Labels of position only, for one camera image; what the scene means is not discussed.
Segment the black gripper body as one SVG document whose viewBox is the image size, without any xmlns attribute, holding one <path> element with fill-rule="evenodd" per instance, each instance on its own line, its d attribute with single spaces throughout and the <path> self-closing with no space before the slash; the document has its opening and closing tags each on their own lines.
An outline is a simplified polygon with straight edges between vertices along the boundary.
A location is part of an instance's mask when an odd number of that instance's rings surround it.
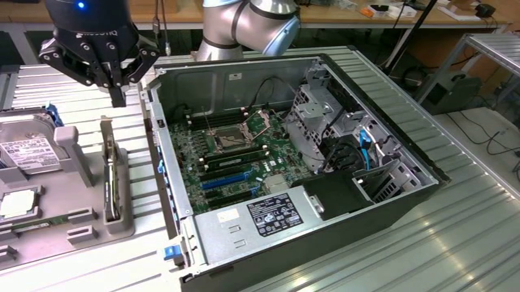
<svg viewBox="0 0 520 292">
<path fill-rule="evenodd" d="M 81 43 L 89 41 L 110 70 L 122 72 L 122 62 L 141 49 L 128 1 L 46 1 L 45 4 L 58 42 L 78 52 Z"/>
</svg>

